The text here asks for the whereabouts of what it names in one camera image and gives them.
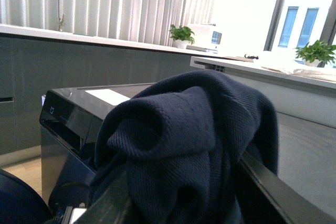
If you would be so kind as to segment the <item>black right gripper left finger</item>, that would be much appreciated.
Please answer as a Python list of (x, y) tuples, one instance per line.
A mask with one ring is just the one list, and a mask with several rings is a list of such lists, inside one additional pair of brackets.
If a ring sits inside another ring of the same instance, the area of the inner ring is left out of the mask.
[(131, 223), (127, 175), (122, 172), (101, 197), (78, 219), (79, 223)]

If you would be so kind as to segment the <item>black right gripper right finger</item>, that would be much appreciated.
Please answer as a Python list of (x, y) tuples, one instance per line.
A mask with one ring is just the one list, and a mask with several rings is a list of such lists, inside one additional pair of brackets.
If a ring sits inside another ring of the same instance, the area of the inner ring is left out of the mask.
[(247, 152), (237, 164), (237, 198), (245, 223), (320, 223), (320, 209)]

